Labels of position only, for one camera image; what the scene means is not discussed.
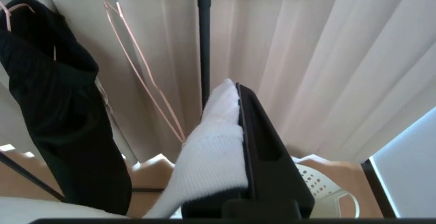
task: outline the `black vertical pole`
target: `black vertical pole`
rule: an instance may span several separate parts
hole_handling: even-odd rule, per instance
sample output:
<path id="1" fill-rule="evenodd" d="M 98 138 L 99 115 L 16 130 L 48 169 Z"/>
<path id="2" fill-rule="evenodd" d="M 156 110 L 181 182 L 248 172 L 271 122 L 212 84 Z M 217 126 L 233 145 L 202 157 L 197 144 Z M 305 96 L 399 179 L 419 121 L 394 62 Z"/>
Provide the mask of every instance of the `black vertical pole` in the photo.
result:
<path id="1" fill-rule="evenodd" d="M 198 1 L 200 25 L 200 79 L 202 83 L 202 107 L 206 105 L 211 85 L 211 1 Z"/>

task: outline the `plastic laundry basket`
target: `plastic laundry basket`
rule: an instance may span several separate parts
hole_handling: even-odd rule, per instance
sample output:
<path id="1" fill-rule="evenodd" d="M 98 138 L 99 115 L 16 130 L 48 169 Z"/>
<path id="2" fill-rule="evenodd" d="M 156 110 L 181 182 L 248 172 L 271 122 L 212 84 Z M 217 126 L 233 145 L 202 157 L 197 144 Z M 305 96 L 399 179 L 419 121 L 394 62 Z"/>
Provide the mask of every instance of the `plastic laundry basket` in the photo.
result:
<path id="1" fill-rule="evenodd" d="M 350 195 L 354 200 L 356 205 L 356 216 L 354 218 L 359 217 L 359 203 L 354 195 L 343 190 L 323 173 L 304 165 L 296 164 L 296 166 L 315 198 L 315 205 L 310 218 L 340 218 L 339 199 L 345 195 Z"/>

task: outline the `beige curtain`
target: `beige curtain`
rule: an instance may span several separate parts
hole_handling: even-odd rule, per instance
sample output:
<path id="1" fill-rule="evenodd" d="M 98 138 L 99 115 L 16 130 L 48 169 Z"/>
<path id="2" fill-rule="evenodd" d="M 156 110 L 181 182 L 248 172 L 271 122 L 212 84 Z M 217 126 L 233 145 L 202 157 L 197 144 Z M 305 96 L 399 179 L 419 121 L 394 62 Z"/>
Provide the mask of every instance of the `beige curtain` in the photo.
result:
<path id="1" fill-rule="evenodd" d="M 43 1 L 66 17 L 98 62 L 121 152 L 132 162 L 158 153 L 176 159 L 181 143 L 139 85 L 106 18 L 103 2 L 114 0 Z M 201 114 L 196 0 L 120 2 L 189 134 Z M 291 155 L 364 161 L 436 105 L 434 2 L 213 0 L 211 86 L 230 77 L 253 89 Z M 16 114 L 8 116 L 19 121 Z M 1 123 L 6 128 L 9 120 L 2 116 Z M 16 130 L 25 134 L 25 127 Z M 23 144 L 6 131 L 3 143 Z"/>

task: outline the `curtain fold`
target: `curtain fold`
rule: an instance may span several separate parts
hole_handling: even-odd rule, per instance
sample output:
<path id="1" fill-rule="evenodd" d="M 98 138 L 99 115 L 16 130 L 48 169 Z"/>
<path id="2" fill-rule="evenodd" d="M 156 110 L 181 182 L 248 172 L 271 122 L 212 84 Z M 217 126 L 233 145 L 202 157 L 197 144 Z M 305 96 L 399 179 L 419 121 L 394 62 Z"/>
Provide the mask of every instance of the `curtain fold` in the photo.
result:
<path id="1" fill-rule="evenodd" d="M 139 85 L 104 1 L 115 3 L 52 0 L 100 66 L 123 154 L 175 160 L 181 143 Z M 201 115 L 196 0 L 119 1 L 188 135 Z M 291 155 L 364 161 L 436 106 L 435 1 L 212 0 L 211 88 L 230 77 L 253 89 Z M 119 16 L 111 16 L 152 87 Z"/>

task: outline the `white wall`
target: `white wall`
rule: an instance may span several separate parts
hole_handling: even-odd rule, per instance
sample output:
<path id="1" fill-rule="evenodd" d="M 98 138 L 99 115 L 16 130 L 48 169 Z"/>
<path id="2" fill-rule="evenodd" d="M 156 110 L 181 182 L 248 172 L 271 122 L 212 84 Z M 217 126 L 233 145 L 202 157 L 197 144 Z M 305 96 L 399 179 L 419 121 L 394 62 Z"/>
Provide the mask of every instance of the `white wall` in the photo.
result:
<path id="1" fill-rule="evenodd" d="M 371 160 L 397 217 L 436 217 L 436 108 Z"/>

